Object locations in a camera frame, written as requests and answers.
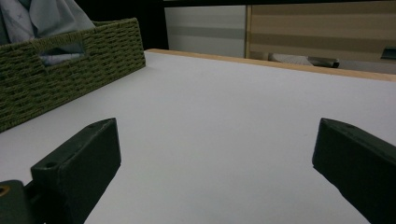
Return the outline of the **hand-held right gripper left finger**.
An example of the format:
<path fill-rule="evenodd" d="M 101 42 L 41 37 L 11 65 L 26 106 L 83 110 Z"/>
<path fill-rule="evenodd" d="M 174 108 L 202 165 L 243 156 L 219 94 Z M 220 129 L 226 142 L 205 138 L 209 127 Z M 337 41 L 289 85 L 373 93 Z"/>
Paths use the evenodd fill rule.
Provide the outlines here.
<path fill-rule="evenodd" d="M 31 168 L 46 224 L 83 224 L 120 168 L 117 120 L 90 124 Z"/>

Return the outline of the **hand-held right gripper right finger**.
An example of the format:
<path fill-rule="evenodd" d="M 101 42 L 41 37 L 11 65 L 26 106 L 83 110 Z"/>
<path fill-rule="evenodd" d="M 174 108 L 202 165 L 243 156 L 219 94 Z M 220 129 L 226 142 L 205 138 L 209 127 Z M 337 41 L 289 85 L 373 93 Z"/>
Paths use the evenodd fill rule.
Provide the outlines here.
<path fill-rule="evenodd" d="M 396 224 L 396 146 L 321 119 L 312 163 L 371 224 Z"/>

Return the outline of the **green woven basket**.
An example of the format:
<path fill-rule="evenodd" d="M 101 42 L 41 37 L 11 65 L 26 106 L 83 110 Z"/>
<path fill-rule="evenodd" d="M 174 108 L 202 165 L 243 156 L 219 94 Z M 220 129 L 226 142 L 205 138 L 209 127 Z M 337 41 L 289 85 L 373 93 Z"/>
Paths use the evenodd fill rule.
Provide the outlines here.
<path fill-rule="evenodd" d="M 78 43 L 76 59 L 46 65 L 49 49 Z M 138 20 L 0 46 L 0 133 L 146 66 Z"/>

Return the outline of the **light blue cloth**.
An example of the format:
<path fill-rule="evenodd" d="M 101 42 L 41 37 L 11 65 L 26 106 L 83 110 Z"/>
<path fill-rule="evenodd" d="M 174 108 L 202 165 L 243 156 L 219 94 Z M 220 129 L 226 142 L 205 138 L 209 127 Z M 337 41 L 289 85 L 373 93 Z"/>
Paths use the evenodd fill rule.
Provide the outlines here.
<path fill-rule="evenodd" d="M 0 0 L 0 45 L 93 27 L 75 0 Z"/>

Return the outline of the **beige striped panel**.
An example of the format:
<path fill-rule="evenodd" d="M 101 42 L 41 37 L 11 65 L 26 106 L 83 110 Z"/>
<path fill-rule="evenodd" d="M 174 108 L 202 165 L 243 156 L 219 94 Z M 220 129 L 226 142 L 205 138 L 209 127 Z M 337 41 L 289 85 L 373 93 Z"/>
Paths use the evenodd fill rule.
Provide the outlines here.
<path fill-rule="evenodd" d="M 248 50 L 375 63 L 396 48 L 396 0 L 256 5 L 247 23 Z"/>

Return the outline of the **grey striped panel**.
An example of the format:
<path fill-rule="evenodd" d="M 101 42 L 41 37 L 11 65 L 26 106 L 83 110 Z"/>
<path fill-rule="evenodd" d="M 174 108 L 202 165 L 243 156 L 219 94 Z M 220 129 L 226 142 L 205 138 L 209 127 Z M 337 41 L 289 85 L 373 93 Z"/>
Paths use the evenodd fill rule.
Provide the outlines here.
<path fill-rule="evenodd" d="M 168 7 L 169 49 L 245 57 L 246 6 Z"/>

